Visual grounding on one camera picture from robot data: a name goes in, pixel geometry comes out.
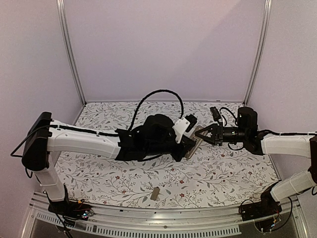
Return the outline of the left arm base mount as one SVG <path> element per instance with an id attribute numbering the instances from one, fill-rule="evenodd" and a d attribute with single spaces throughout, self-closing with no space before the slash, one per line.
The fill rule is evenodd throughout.
<path id="1" fill-rule="evenodd" d="M 61 201 L 52 201 L 47 195 L 50 203 L 48 210 L 71 220 L 87 220 L 94 215 L 92 206 L 85 203 L 85 199 L 71 201 L 68 190 L 64 185 L 64 198 Z"/>

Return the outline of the beige battery cover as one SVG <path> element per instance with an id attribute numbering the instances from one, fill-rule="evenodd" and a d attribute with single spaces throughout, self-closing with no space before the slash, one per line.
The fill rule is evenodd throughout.
<path id="1" fill-rule="evenodd" d="M 155 187 L 153 189 L 152 194 L 151 194 L 150 200 L 156 201 L 158 198 L 158 195 L 159 195 L 159 191 L 160 191 L 160 189 L 158 187 Z"/>

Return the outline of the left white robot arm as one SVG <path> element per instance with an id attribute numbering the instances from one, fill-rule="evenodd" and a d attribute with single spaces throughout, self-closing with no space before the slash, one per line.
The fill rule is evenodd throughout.
<path id="1" fill-rule="evenodd" d="M 96 129 L 63 124 L 52 119 L 50 112 L 43 112 L 28 131 L 27 136 L 11 152 L 20 157 L 23 166 L 36 175 L 50 201 L 63 215 L 70 215 L 73 203 L 68 200 L 66 186 L 59 179 L 49 156 L 51 152 L 76 152 L 94 154 L 117 161 L 148 161 L 161 155 L 171 155 L 179 162 L 195 146 L 195 141 L 185 134 L 197 123 L 194 115 L 184 114 L 181 104 L 180 117 L 173 122 L 169 117 L 156 114 L 147 116 L 145 122 L 134 127 L 138 110 L 150 96 L 157 93 L 177 93 L 159 89 L 146 95 L 138 104 L 130 126 L 103 132 Z M 23 147 L 23 154 L 17 150 Z"/>

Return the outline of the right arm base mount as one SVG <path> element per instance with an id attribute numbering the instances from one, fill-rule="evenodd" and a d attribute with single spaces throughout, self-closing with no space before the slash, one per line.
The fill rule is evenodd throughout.
<path id="1" fill-rule="evenodd" d="M 242 203 L 239 206 L 239 214 L 243 221 L 259 219 L 282 212 L 280 202 L 273 199 L 270 194 L 273 186 L 268 187 L 260 196 L 259 202 Z"/>

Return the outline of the beige remote control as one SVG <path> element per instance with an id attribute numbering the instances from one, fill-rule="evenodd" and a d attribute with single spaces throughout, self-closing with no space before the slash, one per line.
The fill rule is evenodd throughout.
<path id="1" fill-rule="evenodd" d="M 200 129 L 203 129 L 203 126 L 201 126 L 201 125 L 196 126 L 196 128 L 193 130 L 192 134 L 190 135 L 190 139 L 195 142 L 195 145 L 186 153 L 186 155 L 185 155 L 186 160 L 189 160 L 192 158 L 192 156 L 195 154 L 195 152 L 197 151 L 197 149 L 199 148 L 199 146 L 203 142 L 203 140 L 201 138 L 199 138 L 195 135 L 195 133 Z"/>

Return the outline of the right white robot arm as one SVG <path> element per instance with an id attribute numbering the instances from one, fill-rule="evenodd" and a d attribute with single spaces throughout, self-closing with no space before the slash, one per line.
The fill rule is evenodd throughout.
<path id="1" fill-rule="evenodd" d="M 317 134 L 315 132 L 277 133 L 258 129 L 258 114 L 250 107 L 240 107 L 237 125 L 224 127 L 221 114 L 216 107 L 211 108 L 215 123 L 195 132 L 203 141 L 221 146 L 223 143 L 242 143 L 243 148 L 254 155 L 293 155 L 309 158 L 311 166 L 300 173 L 277 182 L 261 194 L 261 202 L 256 206 L 260 216 L 267 216 L 275 209 L 275 202 L 289 196 L 303 193 L 317 185 Z"/>

